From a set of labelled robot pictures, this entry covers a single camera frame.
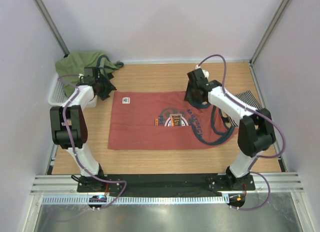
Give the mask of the black white striped tank top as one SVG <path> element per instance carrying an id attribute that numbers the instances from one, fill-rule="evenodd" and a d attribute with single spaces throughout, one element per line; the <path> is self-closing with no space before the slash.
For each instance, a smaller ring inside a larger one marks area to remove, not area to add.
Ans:
<path id="1" fill-rule="evenodd" d="M 252 107 L 255 107 L 258 110 L 263 108 L 261 104 L 256 100 L 255 96 L 252 94 L 250 90 L 244 91 L 242 93 L 238 93 L 235 96 L 238 99 L 240 99 L 242 102 Z M 219 114 L 225 128 L 230 128 L 231 126 L 238 127 L 238 125 L 235 123 L 235 121 L 231 117 L 229 117 L 229 115 L 224 115 L 224 113 L 221 110 L 219 111 Z"/>

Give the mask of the salmon red tank top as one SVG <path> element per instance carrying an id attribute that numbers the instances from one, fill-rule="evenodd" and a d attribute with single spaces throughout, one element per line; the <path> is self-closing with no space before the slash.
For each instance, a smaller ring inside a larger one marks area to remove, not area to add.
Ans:
<path id="1" fill-rule="evenodd" d="M 184 92 L 118 92 L 113 97 L 110 150 L 200 150 L 229 141 L 237 129 L 220 108 L 184 100 Z"/>

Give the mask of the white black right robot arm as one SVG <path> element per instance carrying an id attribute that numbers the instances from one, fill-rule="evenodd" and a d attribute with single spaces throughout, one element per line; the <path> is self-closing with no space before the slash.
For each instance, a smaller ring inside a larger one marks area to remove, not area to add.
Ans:
<path id="1" fill-rule="evenodd" d="M 209 81 L 208 72 L 197 68 L 189 73 L 185 100 L 207 102 L 224 111 L 237 125 L 239 153 L 226 169 L 225 183 L 229 189 L 241 189 L 260 154 L 276 141 L 271 113 L 257 109 L 231 94 L 216 80 Z"/>

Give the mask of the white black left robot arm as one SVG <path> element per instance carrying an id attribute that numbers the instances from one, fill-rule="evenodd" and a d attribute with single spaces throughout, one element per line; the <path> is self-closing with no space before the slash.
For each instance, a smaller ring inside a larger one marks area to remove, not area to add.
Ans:
<path id="1" fill-rule="evenodd" d="M 110 82 L 113 75 L 105 75 L 102 67 L 86 67 L 83 73 L 62 75 L 58 81 L 70 85 L 74 92 L 59 106 L 50 109 L 52 140 L 67 151 L 80 169 L 80 176 L 72 176 L 82 189 L 102 191 L 107 185 L 101 165 L 94 159 L 87 143 L 88 128 L 84 109 L 96 97 L 105 100 L 116 87 Z"/>

